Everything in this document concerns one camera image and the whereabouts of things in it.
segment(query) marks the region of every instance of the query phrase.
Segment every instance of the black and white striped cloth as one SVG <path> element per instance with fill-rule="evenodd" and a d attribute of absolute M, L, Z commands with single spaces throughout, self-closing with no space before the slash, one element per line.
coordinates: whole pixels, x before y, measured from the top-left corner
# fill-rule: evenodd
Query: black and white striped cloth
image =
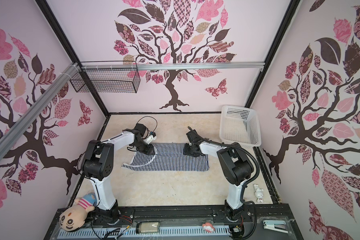
<path fill-rule="evenodd" d="M 185 143 L 153 143 L 156 157 L 136 152 L 130 164 L 122 167 L 135 171 L 208 171 L 208 155 L 191 157 L 183 154 Z"/>

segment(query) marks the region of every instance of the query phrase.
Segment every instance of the plush doll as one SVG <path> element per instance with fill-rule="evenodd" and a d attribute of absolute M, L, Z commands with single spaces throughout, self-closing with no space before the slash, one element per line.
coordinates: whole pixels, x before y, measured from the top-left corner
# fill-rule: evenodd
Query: plush doll
<path fill-rule="evenodd" d="M 94 205 L 97 204 L 96 195 L 89 193 L 81 199 L 75 199 L 76 205 L 65 210 L 59 218 L 62 229 L 72 232 L 84 225 L 85 219 L 90 211 L 95 210 Z"/>

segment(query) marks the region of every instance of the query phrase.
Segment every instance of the beige floor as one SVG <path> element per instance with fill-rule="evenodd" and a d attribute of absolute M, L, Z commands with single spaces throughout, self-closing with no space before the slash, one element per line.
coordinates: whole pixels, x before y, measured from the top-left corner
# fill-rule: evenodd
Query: beige floor
<path fill-rule="evenodd" d="M 133 128 L 144 115 L 113 115 L 102 139 L 116 136 L 123 129 Z M 214 141 L 219 138 L 220 114 L 153 114 L 158 126 L 155 130 L 156 142 L 188 142 L 187 126 L 195 129 L 202 137 Z M 140 121 L 151 131 L 156 123 L 151 118 Z M 119 206 L 158 206 L 158 205 L 219 205 L 224 204 L 228 194 L 228 181 L 223 175 L 219 160 L 209 156 L 210 169 L 206 172 L 137 172 L 121 168 L 129 163 L 134 153 L 126 147 L 114 156 L 111 173 L 112 191 Z M 264 189 L 264 204 L 272 204 L 263 175 L 252 182 L 245 190 L 244 199 L 253 200 L 253 184 Z M 81 197 L 93 191 L 90 180 L 84 179 L 78 193 Z"/>

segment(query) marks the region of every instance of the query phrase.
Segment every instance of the white plastic basket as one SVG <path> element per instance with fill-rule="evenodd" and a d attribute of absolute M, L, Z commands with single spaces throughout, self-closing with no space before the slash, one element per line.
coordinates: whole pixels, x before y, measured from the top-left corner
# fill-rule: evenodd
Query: white plastic basket
<path fill-rule="evenodd" d="M 220 120 L 220 139 L 241 146 L 261 145 L 259 118 L 255 110 L 231 105 L 223 106 Z"/>

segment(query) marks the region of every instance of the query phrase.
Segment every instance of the wire mesh basket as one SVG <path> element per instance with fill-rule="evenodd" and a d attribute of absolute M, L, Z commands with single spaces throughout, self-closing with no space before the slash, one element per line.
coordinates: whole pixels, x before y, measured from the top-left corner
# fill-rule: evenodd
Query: wire mesh basket
<path fill-rule="evenodd" d="M 237 106 L 223 106 L 219 137 L 228 144 L 238 142 L 246 147 L 260 146 L 260 125 L 256 111 Z"/>
<path fill-rule="evenodd" d="M 140 84 L 140 76 L 136 62 L 113 62 L 122 62 L 123 65 L 83 66 L 81 71 L 77 72 L 70 80 L 75 91 L 78 93 L 89 92 L 90 89 L 84 80 L 90 80 L 94 90 L 98 93 L 137 93 Z"/>

